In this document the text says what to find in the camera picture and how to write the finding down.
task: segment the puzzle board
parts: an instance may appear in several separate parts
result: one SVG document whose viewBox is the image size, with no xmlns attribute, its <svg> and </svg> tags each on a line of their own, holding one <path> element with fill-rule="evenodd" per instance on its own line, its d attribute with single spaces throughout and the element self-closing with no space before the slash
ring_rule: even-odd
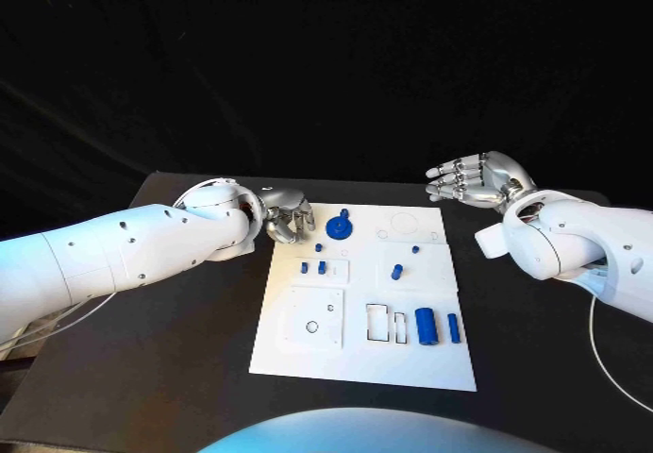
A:
<svg viewBox="0 0 653 453">
<path fill-rule="evenodd" d="M 351 212 L 354 231 L 336 241 L 326 224 L 342 208 Z M 333 204 L 315 204 L 313 209 L 316 231 L 306 231 L 306 242 L 276 245 L 251 373 L 475 392 L 440 210 Z M 404 268 L 400 280 L 391 279 L 395 264 Z M 416 309 L 421 307 L 436 312 L 436 345 L 418 341 Z M 460 344 L 452 342 L 450 313 L 459 318 Z"/>
</svg>

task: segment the table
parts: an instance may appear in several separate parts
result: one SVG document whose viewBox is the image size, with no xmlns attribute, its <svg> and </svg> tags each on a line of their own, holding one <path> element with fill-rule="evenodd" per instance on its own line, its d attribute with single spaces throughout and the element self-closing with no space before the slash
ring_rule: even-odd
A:
<svg viewBox="0 0 653 453">
<path fill-rule="evenodd" d="M 172 204 L 211 176 L 150 175 L 133 206 Z M 238 177 L 323 203 L 430 206 L 424 186 Z M 599 193 L 570 191 L 607 203 Z M 653 416 L 602 374 L 590 295 L 486 260 L 473 233 L 493 210 L 439 205 L 460 287 L 478 393 L 248 373 L 274 243 L 117 295 L 47 343 L 0 417 L 0 440 L 109 452 L 197 451 L 273 417 L 331 407 L 433 413 L 568 452 L 652 451 Z M 603 304 L 597 347 L 622 385 L 653 402 L 653 330 Z"/>
</svg>

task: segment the blue disc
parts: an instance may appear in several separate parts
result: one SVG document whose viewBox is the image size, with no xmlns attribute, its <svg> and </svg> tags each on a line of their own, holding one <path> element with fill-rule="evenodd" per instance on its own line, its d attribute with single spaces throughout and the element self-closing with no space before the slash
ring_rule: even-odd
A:
<svg viewBox="0 0 653 453">
<path fill-rule="evenodd" d="M 351 224 L 351 219 L 348 218 L 349 215 L 351 214 L 348 210 L 342 210 L 341 215 L 338 217 L 333 217 L 326 222 L 326 234 L 329 235 L 331 239 L 342 241 L 351 236 L 354 225 Z"/>
</svg>

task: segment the white robotic arm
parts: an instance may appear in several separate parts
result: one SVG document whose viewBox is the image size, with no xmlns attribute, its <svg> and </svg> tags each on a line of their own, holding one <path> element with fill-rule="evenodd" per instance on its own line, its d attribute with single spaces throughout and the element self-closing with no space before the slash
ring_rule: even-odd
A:
<svg viewBox="0 0 653 453">
<path fill-rule="evenodd" d="M 519 164 L 496 151 L 427 172 L 431 200 L 453 198 L 504 213 L 476 233 L 488 258 L 511 254 L 537 279 L 558 278 L 653 322 L 653 213 L 603 208 L 540 191 Z"/>
<path fill-rule="evenodd" d="M 123 210 L 2 242 L 0 342 L 52 311 L 155 283 L 205 260 L 251 253 L 264 223 L 277 241 L 303 240 L 303 224 L 315 228 L 303 193 L 269 190 L 258 196 L 233 179 L 212 179 L 175 207 Z"/>
</svg>

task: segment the black backdrop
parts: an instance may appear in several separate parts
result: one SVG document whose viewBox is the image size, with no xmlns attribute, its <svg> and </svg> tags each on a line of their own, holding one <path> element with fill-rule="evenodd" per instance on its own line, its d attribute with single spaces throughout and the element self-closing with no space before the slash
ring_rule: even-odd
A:
<svg viewBox="0 0 653 453">
<path fill-rule="evenodd" d="M 3 2 L 2 235 L 126 208 L 156 170 L 423 182 L 493 149 L 651 208 L 651 33 L 599 8 Z"/>
</svg>

